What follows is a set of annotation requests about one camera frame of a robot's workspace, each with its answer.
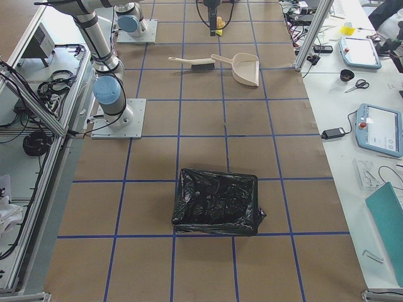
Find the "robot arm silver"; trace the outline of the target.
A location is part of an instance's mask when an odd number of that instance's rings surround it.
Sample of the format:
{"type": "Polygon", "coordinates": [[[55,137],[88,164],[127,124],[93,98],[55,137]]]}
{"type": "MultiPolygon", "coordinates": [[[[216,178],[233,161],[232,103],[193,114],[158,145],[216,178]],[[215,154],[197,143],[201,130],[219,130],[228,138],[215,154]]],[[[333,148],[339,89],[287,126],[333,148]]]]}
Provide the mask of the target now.
{"type": "Polygon", "coordinates": [[[72,17],[87,43],[98,78],[93,84],[93,94],[101,106],[105,123],[111,128],[123,128],[130,122],[123,88],[124,67],[113,53],[98,23],[98,8],[117,8],[119,13],[132,13],[135,3],[130,1],[42,1],[39,5],[50,6],[72,17]]]}
{"type": "MultiPolygon", "coordinates": [[[[198,11],[200,19],[209,28],[210,36],[215,36],[218,30],[217,25],[217,8],[221,5],[221,1],[202,1],[203,5],[208,11],[208,22],[206,22],[200,14],[198,8],[198,1],[196,1],[196,10],[198,11]]],[[[126,32],[129,36],[140,37],[148,30],[147,20],[144,19],[141,7],[138,3],[133,3],[131,12],[123,9],[123,6],[116,6],[115,13],[117,15],[117,24],[119,29],[126,32]]]]}

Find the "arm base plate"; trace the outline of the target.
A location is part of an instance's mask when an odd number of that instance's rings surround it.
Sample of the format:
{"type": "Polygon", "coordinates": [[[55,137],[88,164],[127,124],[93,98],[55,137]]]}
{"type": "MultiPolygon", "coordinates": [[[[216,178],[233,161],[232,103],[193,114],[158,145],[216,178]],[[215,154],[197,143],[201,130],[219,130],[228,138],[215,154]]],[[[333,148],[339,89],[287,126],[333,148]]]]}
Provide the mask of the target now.
{"type": "Polygon", "coordinates": [[[120,44],[154,43],[157,33],[157,20],[138,19],[129,16],[118,20],[118,38],[120,44]]]}
{"type": "Polygon", "coordinates": [[[118,121],[109,125],[107,121],[113,122],[111,116],[103,116],[101,106],[98,106],[97,114],[102,117],[95,119],[94,131],[91,132],[93,139],[124,139],[142,137],[146,99],[127,99],[127,107],[118,121]]]}

